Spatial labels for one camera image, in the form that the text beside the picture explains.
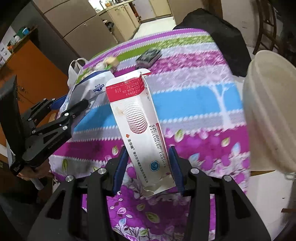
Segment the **person's hand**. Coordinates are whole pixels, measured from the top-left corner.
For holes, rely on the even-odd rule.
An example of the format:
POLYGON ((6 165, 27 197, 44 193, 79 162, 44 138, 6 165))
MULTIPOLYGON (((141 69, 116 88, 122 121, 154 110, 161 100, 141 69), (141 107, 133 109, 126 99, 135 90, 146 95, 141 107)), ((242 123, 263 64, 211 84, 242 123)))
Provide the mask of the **person's hand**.
POLYGON ((22 178, 23 180, 30 181, 34 178, 39 179, 44 177, 53 177, 54 175, 51 173, 51 166, 49 160, 47 159, 41 166, 37 167, 34 170, 31 167, 23 168, 17 176, 22 178))

